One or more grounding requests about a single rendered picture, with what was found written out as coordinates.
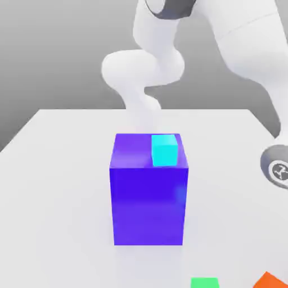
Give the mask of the small cyan cube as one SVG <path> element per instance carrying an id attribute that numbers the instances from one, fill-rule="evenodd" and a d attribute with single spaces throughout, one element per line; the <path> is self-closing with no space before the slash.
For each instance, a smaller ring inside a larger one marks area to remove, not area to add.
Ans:
<path id="1" fill-rule="evenodd" d="M 177 165 L 178 142 L 174 134 L 153 134 L 151 136 L 151 156 L 155 167 Z"/>

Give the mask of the small green cube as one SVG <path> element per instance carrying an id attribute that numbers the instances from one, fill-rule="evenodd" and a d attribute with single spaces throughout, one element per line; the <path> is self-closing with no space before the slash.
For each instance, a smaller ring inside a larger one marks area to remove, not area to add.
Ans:
<path id="1" fill-rule="evenodd" d="M 220 288 L 215 277 L 192 277 L 190 288 Z"/>

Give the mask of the large purple box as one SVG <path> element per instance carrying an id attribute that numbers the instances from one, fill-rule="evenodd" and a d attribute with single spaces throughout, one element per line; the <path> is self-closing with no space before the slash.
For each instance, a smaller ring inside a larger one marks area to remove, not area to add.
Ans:
<path id="1" fill-rule="evenodd" d="M 151 135 L 118 133 L 110 161 L 115 245 L 182 245 L 188 162 L 175 135 L 175 166 L 154 166 Z"/>

